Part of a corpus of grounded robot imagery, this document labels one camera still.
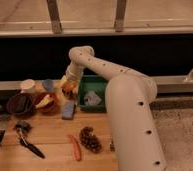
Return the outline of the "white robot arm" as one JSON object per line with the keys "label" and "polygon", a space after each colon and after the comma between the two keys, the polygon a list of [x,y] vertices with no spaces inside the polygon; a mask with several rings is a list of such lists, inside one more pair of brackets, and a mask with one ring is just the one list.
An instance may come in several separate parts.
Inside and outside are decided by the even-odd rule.
{"label": "white robot arm", "polygon": [[132,68],[95,56],[90,46],[69,50],[66,80],[78,81],[85,69],[107,81],[105,105],[119,171],[165,171],[162,145],[151,114],[157,84]]}

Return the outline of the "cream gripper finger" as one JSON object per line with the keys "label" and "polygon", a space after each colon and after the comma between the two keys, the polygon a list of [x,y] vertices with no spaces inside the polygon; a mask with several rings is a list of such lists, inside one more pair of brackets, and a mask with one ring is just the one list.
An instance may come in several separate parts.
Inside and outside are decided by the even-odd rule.
{"label": "cream gripper finger", "polygon": [[73,95],[76,96],[76,95],[78,95],[78,92],[79,92],[79,83],[77,82],[74,84],[74,87],[72,89],[72,93],[73,93]]}
{"label": "cream gripper finger", "polygon": [[67,81],[67,78],[65,75],[63,75],[59,81],[59,86],[62,88],[62,86],[66,83],[66,81]]}

